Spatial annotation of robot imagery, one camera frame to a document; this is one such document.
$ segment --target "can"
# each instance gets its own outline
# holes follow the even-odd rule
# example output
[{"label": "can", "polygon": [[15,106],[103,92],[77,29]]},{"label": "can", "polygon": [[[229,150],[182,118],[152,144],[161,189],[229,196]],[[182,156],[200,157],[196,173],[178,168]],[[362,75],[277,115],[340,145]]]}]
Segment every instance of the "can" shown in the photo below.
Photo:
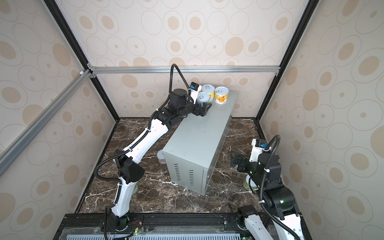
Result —
[{"label": "can", "polygon": [[217,87],[215,89],[215,103],[224,104],[227,102],[229,89],[226,87]]},{"label": "can", "polygon": [[203,103],[208,103],[211,96],[205,92],[199,92],[196,101],[202,106]]},{"label": "can", "polygon": [[215,87],[214,86],[209,85],[209,84],[203,85],[201,87],[201,91],[209,94],[209,96],[210,96],[209,101],[210,102],[212,102],[214,100],[214,97],[215,97]]}]

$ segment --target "marble floor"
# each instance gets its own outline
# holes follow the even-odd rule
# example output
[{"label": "marble floor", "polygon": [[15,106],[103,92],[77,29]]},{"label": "marble floor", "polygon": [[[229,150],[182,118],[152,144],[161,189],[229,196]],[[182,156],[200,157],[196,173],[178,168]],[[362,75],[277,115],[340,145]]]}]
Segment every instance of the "marble floor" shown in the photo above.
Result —
[{"label": "marble floor", "polygon": [[[112,156],[116,148],[129,145],[146,127],[148,119],[121,119],[105,153]],[[257,131],[251,119],[232,119],[230,129],[219,155],[205,196],[185,189],[171,182],[166,165],[158,162],[156,153],[162,149],[175,127],[163,135],[144,155],[140,165],[146,170],[137,182],[138,190],[132,196],[131,213],[140,212],[230,212],[238,207],[252,204],[261,212],[256,195],[243,186],[245,173],[230,168],[230,151],[250,154],[251,140],[257,138]],[[102,176],[117,177],[117,167],[110,161],[100,169]],[[79,213],[102,213],[106,205],[111,205],[116,194],[116,182],[94,178]]]}]

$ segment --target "blue-white slotted panel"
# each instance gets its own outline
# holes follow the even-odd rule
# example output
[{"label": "blue-white slotted panel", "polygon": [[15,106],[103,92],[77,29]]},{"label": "blue-white slotted panel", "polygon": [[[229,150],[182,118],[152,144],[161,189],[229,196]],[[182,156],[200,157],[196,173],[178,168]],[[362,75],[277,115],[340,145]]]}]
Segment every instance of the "blue-white slotted panel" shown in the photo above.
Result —
[{"label": "blue-white slotted panel", "polygon": [[[113,234],[109,240],[127,235]],[[67,240],[104,240],[104,235],[68,235]],[[238,233],[196,233],[196,234],[145,234],[130,237],[129,240],[240,240]]]}]

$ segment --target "vent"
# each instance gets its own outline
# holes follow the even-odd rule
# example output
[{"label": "vent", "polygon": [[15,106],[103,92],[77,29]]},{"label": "vent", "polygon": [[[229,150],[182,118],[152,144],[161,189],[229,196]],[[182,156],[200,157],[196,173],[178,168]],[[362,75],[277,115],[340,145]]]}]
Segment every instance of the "vent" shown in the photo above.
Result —
[{"label": "vent", "polygon": [[180,171],[179,171],[179,165],[176,163],[176,164],[174,164],[174,166],[175,166],[176,178],[178,180],[181,180],[181,178],[180,178]]},{"label": "vent", "polygon": [[[126,234],[112,234],[109,240],[126,237]],[[102,234],[68,235],[66,240],[104,240]],[[145,234],[130,237],[129,240],[241,240],[238,233],[199,233],[199,234]]]},{"label": "vent", "polygon": [[194,179],[193,179],[193,170],[189,170],[189,185],[193,186]]}]

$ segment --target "patterned wallpaper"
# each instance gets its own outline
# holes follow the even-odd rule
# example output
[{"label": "patterned wallpaper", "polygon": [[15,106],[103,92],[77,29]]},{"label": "patterned wallpaper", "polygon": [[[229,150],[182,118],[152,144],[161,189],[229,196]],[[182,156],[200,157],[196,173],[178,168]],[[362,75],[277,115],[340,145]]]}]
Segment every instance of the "patterned wallpaper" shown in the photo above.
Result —
[{"label": "patterned wallpaper", "polygon": [[384,1],[325,0],[261,125],[314,240],[384,235]]},{"label": "patterned wallpaper", "polygon": [[45,7],[0,1],[0,154],[82,67]]},{"label": "patterned wallpaper", "polygon": [[94,66],[279,65],[308,0],[56,0]]},{"label": "patterned wallpaper", "polygon": [[[187,89],[175,72],[173,89]],[[275,74],[186,73],[183,76],[188,83],[225,86],[236,91],[238,97],[233,117],[255,117]],[[168,96],[169,74],[99,74],[99,80],[120,117],[149,117]]]},{"label": "patterned wallpaper", "polygon": [[86,80],[0,177],[0,239],[51,240],[115,121]]}]

